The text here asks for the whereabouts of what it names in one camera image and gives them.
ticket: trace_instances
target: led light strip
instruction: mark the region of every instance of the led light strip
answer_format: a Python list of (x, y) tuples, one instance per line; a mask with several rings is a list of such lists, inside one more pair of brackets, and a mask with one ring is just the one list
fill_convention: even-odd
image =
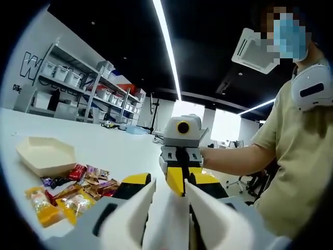
[(171, 63), (171, 69), (172, 69), (172, 73), (173, 73), (173, 78), (175, 80), (178, 100), (181, 101), (182, 100), (181, 88), (179, 86), (179, 80), (178, 80), (178, 75), (177, 75), (177, 70), (176, 70), (175, 58), (174, 58), (173, 52), (172, 52), (171, 40), (170, 40), (170, 36), (169, 36), (169, 32), (168, 32), (168, 26), (167, 26), (165, 16), (164, 16), (162, 4), (161, 4), (160, 0), (152, 0), (152, 1), (154, 3), (154, 6), (155, 6), (155, 10), (156, 10), (156, 13), (157, 13), (157, 16), (158, 16), (158, 20), (159, 20), (160, 25), (161, 25), (165, 45), (167, 47), (166, 50), (168, 51), (168, 55), (169, 55), (169, 59), (170, 59), (170, 63)]
[(245, 111), (239, 113), (238, 115), (241, 116), (241, 115), (243, 115), (243, 114), (245, 114), (245, 113), (247, 113), (247, 112), (251, 112), (252, 110), (255, 110), (255, 109), (257, 109), (257, 108), (261, 108), (261, 107), (263, 107), (263, 106), (265, 106), (265, 105), (267, 105), (267, 104), (273, 103), (274, 101), (275, 101), (275, 98), (272, 99), (272, 100), (270, 100), (270, 101), (268, 101), (268, 102), (265, 102), (265, 103), (262, 103), (262, 104), (260, 104), (260, 105), (258, 105), (258, 106), (255, 106), (255, 107), (253, 107), (253, 108), (250, 108), (250, 109), (248, 109), (248, 110), (245, 110)]

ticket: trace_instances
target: ceiling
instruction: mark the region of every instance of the ceiling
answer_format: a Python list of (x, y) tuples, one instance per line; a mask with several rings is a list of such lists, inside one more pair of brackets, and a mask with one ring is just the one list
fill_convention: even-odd
[[(184, 101), (238, 113), (273, 99), (290, 79), (291, 61), (283, 62), (267, 75), (231, 61), (243, 28), (251, 28), (248, 4), (162, 0), (162, 6)], [(152, 0), (57, 0), (49, 11), (132, 83), (153, 92), (154, 97), (176, 99), (170, 61)], [(228, 83), (224, 95), (218, 94), (222, 83)], [(264, 107), (244, 117), (264, 119), (270, 109)]]

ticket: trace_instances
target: white wall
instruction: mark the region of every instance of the white wall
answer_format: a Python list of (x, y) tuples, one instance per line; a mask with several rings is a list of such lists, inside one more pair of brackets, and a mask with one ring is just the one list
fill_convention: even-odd
[[(172, 115), (172, 110), (175, 102), (162, 100), (160, 99), (160, 106), (157, 109), (157, 119), (155, 118), (155, 124), (154, 128), (158, 129), (158, 131), (164, 132), (170, 118)], [(155, 111), (155, 105), (153, 105), (153, 113), (150, 114), (150, 97), (146, 97), (143, 107), (140, 112), (140, 118), (138, 120), (139, 126), (151, 126), (153, 114)]]
[(6, 69), (1, 89), (1, 106), (13, 108), (18, 92), (14, 84), (22, 87), (32, 84), (34, 76), (51, 43), (59, 39), (59, 45), (76, 57), (95, 67), (104, 60), (88, 44), (67, 28), (46, 9), (31, 22), (18, 42)]
[(254, 137), (256, 132), (259, 130), (259, 123), (255, 121), (250, 121), (242, 118), (240, 122), (240, 131), (238, 140), (244, 141), (245, 145), (251, 145), (251, 139)]
[(208, 133), (204, 136), (202, 141), (200, 142), (201, 147), (207, 147), (207, 145), (210, 145), (211, 143), (214, 143), (212, 139), (210, 139), (210, 136), (212, 134), (212, 128), (214, 123), (214, 117), (215, 117), (215, 110), (212, 109), (204, 109), (203, 114), (203, 120), (202, 120), (202, 128), (206, 129), (209, 128)]

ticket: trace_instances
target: air conditioner vent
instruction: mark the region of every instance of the air conditioner vent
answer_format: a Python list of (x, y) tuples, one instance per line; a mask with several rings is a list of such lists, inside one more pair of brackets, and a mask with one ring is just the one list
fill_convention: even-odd
[(267, 52), (265, 45), (256, 43), (259, 39), (259, 33), (248, 28), (243, 29), (232, 61), (268, 74), (277, 65), (274, 63), (274, 58), (278, 58), (279, 54)]

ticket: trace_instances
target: white hexagonal box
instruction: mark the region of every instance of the white hexagonal box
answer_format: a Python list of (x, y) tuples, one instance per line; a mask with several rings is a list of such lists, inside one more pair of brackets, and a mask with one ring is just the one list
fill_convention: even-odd
[(76, 164), (74, 147), (55, 138), (27, 137), (16, 146), (16, 151), (40, 177), (59, 175)]

